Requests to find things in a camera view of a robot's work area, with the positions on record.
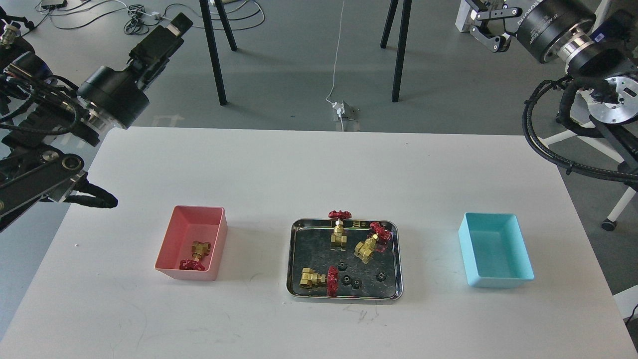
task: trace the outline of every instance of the stainless steel tray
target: stainless steel tray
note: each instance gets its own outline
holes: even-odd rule
[[[401,259],[399,256],[399,236],[396,226],[386,220],[344,220],[344,230],[348,237],[346,250],[332,250],[330,236],[335,221],[331,219],[300,219],[292,225],[290,233],[290,255],[288,258],[288,292],[296,297],[326,299],[361,299],[361,300],[396,300],[403,293],[401,277]],[[372,259],[364,264],[355,256],[355,247],[365,241],[370,233],[370,223],[379,222],[391,233],[391,239],[384,252],[375,252]],[[330,266],[340,262],[347,265],[339,271],[339,287],[335,297],[327,295],[326,287],[302,288],[299,285],[303,268],[327,274]],[[379,281],[376,276],[382,271],[385,280]],[[349,275],[351,279],[359,279],[360,287],[344,285],[341,279]]]

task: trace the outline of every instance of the gray floor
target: gray floor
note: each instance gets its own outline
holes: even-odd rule
[[[163,11],[169,3],[148,3],[147,12]],[[42,15],[33,10],[36,4],[33,0],[10,1],[3,7],[9,13],[39,20]],[[80,0],[69,0],[69,4],[75,6]],[[198,9],[197,2],[189,4]],[[165,72],[147,91],[151,104],[135,126],[341,130],[341,125],[332,121],[332,110],[324,100],[332,86],[341,4],[339,0],[263,1],[266,22],[252,30],[235,32],[240,48],[237,52],[229,50],[222,32],[216,32],[230,101],[226,107],[217,102],[204,31],[193,28]],[[597,2],[589,0],[586,4],[594,9]],[[521,135],[523,102],[541,80],[557,79],[564,72],[559,63],[538,64],[518,43],[513,42],[507,53],[492,54],[470,35],[459,34],[454,27],[458,1],[417,1],[412,9],[401,100],[392,103],[399,19],[390,46],[379,49],[387,5],[388,1],[368,0],[347,0],[345,5],[332,99],[344,100],[357,109],[357,121],[347,123],[346,130]],[[75,26],[120,6],[107,3],[87,13],[54,20],[58,26]],[[250,14],[252,9],[247,5],[236,16]],[[201,20],[185,8],[173,7],[168,16],[178,11],[201,26]],[[126,12],[120,11],[74,31],[55,29],[46,21],[26,38],[54,73],[80,84],[101,65],[115,69],[125,66],[128,52],[141,40],[122,33],[127,20]],[[250,25],[256,20],[234,25]],[[562,131],[553,121],[558,98],[553,94],[537,107],[541,136]],[[96,151],[76,139],[62,138],[58,144],[88,161]],[[554,149],[580,162],[615,166],[577,139],[563,141]],[[255,144],[255,151],[259,151],[259,144]],[[143,175],[131,169],[130,176]],[[108,189],[108,183],[97,184]],[[638,203],[632,201],[619,218],[617,230],[608,233],[600,228],[600,222],[625,191],[623,185],[578,175],[565,177],[565,184],[611,293],[638,284],[634,226]],[[67,207],[37,204],[0,234],[0,337]]]

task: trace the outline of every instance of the white table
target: white table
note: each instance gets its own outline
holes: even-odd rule
[[[638,356],[558,170],[522,137],[131,128],[89,174],[120,205],[71,207],[1,358]],[[226,208],[215,282],[153,268],[178,204]],[[292,223],[330,210],[397,225],[402,298],[286,292]],[[465,211],[515,213],[536,279],[469,287]]]

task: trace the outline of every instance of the light blue plastic bin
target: light blue plastic bin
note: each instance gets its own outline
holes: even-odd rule
[[[515,215],[465,213],[459,239],[469,285],[514,288],[534,279]]]

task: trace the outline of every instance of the pink plastic bin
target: pink plastic bin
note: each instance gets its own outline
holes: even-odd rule
[[[170,217],[155,269],[175,279],[215,280],[227,229],[222,207],[176,206]],[[179,269],[179,262],[191,259],[193,241],[211,243],[211,253],[201,260],[206,270]]]

